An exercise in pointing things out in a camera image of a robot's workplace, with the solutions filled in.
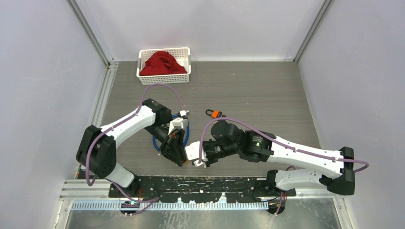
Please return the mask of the orange black padlock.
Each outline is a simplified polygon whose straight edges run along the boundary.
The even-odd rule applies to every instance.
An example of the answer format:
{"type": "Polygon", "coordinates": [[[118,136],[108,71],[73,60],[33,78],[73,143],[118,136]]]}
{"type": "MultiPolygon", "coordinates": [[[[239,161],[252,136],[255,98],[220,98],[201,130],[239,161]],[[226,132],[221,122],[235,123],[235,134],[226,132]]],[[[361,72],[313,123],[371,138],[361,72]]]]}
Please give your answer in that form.
{"type": "Polygon", "coordinates": [[[211,110],[211,109],[207,109],[205,111],[205,113],[210,116],[213,119],[219,118],[223,116],[223,113],[221,111],[218,110],[211,110]]]}

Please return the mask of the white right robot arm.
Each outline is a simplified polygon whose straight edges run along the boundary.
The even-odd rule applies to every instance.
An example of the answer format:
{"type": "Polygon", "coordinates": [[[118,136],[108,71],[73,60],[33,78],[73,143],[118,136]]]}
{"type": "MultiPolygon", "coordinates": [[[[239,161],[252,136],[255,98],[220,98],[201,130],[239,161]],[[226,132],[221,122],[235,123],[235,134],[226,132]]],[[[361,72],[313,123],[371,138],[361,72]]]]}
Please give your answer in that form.
{"type": "Polygon", "coordinates": [[[283,163],[293,170],[270,170],[265,189],[271,196],[295,188],[325,187],[329,192],[351,196],[355,192],[354,150],[324,150],[300,145],[271,133],[244,131],[221,119],[211,127],[212,139],[202,141],[196,163],[208,167],[219,159],[238,155],[252,163],[283,163]]]}

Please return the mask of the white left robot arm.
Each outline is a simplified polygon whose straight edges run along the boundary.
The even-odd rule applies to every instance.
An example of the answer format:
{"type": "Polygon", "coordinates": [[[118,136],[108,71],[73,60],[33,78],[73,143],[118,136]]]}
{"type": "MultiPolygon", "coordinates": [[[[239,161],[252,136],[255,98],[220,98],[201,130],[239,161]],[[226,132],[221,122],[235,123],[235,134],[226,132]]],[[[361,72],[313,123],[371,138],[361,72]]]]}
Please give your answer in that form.
{"type": "Polygon", "coordinates": [[[187,161],[184,139],[189,127],[188,110],[172,114],[153,99],[147,99],[133,112],[102,127],[85,129],[76,160],[85,167],[85,179],[92,186],[95,179],[106,179],[120,186],[128,197],[139,191],[137,176],[117,162],[117,148],[129,137],[146,130],[161,145],[159,153],[177,166],[187,161]]]}

